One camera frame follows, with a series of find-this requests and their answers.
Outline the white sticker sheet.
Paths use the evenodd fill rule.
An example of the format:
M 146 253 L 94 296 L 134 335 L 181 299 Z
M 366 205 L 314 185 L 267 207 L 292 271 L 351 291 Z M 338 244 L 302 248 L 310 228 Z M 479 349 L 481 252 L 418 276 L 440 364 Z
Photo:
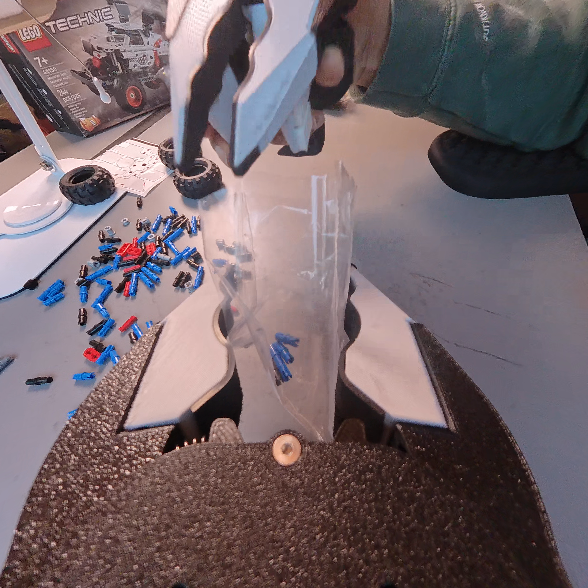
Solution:
M 92 160 L 108 170 L 118 189 L 145 197 L 172 171 L 160 160 L 158 145 L 128 139 Z

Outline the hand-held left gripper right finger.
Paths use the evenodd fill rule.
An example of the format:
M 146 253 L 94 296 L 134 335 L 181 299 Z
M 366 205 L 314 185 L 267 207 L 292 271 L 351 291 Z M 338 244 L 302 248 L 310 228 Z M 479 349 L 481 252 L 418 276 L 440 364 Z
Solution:
M 351 268 L 343 381 L 392 422 L 449 429 L 415 326 L 400 307 Z

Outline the toy truck set box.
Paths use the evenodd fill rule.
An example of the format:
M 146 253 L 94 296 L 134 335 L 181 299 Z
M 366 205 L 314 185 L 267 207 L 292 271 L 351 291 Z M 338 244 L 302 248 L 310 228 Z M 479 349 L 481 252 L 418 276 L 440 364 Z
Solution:
M 24 98 L 77 136 L 169 103 L 167 1 L 1 1 L 1 59 Z

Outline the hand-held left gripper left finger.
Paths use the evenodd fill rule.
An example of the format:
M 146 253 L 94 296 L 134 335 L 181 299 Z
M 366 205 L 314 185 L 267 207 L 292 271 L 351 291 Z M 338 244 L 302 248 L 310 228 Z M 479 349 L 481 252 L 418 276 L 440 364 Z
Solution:
M 209 432 L 220 417 L 239 424 L 243 394 L 225 334 L 217 291 L 189 295 L 161 324 L 124 429 Z

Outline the large pile of toy pins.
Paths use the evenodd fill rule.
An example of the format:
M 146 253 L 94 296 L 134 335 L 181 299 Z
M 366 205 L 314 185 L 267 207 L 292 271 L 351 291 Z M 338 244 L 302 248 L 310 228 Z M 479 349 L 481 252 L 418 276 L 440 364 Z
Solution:
M 168 315 L 160 302 L 170 296 L 174 310 L 202 285 L 199 230 L 199 217 L 170 207 L 153 222 L 138 219 L 134 229 L 99 231 L 93 256 L 76 272 L 28 282 L 39 289 L 43 315 L 31 327 L 28 342 L 38 349 L 26 379 L 92 381 L 118 364 Z

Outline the person's right forearm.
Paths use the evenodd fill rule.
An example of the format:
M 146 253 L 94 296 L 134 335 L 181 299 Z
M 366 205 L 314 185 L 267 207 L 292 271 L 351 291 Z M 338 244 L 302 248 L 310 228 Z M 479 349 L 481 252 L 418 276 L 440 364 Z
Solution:
M 587 158 L 587 1 L 391 1 L 354 98 L 521 151 Z

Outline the clear plastic bag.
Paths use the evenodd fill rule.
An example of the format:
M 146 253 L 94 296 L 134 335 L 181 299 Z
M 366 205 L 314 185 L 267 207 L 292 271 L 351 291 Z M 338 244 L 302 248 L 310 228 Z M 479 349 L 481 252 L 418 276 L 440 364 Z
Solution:
M 199 201 L 203 255 L 221 297 L 243 391 L 239 430 L 262 442 L 280 430 L 333 437 L 339 359 L 348 341 L 355 183 L 341 161 L 288 159 L 282 170 L 224 174 Z M 269 345 L 282 332 L 290 381 L 276 385 Z

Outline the grey desk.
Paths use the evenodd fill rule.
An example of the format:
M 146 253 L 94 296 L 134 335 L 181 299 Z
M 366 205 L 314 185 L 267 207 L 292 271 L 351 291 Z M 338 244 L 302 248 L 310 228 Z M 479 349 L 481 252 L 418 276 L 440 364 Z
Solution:
M 503 417 L 540 489 L 564 567 L 587 587 L 587 246 L 566 196 L 490 201 L 450 190 L 427 151 L 442 130 L 359 106 L 330 116 L 317 157 L 269 148 L 251 171 L 288 159 L 341 160 L 357 185 L 353 262 L 426 325 Z M 40 280 L 76 272 L 86 234 Z M 1 301 L 1 567 L 29 489 L 69 411 L 91 386 L 26 386 L 39 289 Z

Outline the person's right hand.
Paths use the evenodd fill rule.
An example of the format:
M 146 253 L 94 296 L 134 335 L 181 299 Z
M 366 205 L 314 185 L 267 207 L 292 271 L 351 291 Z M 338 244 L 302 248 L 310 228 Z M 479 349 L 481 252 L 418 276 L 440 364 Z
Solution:
M 391 1 L 357 1 L 343 16 L 354 32 L 353 84 L 369 87 L 376 77 L 386 51 L 392 22 Z M 342 50 L 326 48 L 319 59 L 315 81 L 324 87 L 336 86 L 344 73 Z

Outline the small cluster of toy pins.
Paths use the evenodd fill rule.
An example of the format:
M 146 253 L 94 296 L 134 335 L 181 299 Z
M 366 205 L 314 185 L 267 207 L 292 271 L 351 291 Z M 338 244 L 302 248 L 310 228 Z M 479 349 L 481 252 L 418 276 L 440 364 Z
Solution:
M 289 348 L 297 348 L 299 342 L 298 337 L 278 332 L 275 334 L 275 341 L 269 345 L 277 386 L 281 386 L 292 378 L 289 365 L 295 361 L 295 358 Z

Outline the black toy tyre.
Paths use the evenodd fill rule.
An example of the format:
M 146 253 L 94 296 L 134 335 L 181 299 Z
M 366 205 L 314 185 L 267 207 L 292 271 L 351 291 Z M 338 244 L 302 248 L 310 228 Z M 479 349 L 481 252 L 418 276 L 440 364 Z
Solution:
M 186 173 L 175 169 L 173 183 L 180 195 L 193 200 L 209 196 L 224 186 L 220 168 L 207 158 L 195 159 Z
M 111 173 L 98 165 L 79 166 L 59 180 L 62 195 L 70 202 L 89 206 L 106 201 L 116 191 Z
M 170 136 L 163 140 L 158 145 L 158 156 L 160 161 L 171 171 L 177 169 L 175 162 L 175 149 L 173 143 L 173 137 Z

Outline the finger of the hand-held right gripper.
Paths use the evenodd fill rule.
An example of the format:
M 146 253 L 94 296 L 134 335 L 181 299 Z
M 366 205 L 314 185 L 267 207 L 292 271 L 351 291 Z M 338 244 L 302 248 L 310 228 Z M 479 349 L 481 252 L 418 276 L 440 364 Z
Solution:
M 264 1 L 242 8 L 253 33 L 249 71 L 233 99 L 231 167 L 243 176 L 279 131 L 305 152 L 312 133 L 311 83 L 318 68 L 318 1 Z
M 175 163 L 198 155 L 230 56 L 242 40 L 240 1 L 169 1 L 169 88 Z

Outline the white desk lamp stand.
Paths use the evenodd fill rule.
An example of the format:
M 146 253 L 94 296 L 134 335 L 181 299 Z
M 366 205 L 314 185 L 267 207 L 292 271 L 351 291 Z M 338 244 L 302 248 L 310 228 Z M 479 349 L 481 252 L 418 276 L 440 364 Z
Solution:
M 59 160 L 8 70 L 1 63 L 1 90 L 40 156 L 40 169 L 1 195 L 1 298 L 24 289 L 40 276 L 87 229 L 99 220 L 124 191 L 106 190 L 107 199 L 93 205 L 73 204 L 59 181 L 70 171 L 95 171 L 85 159 Z

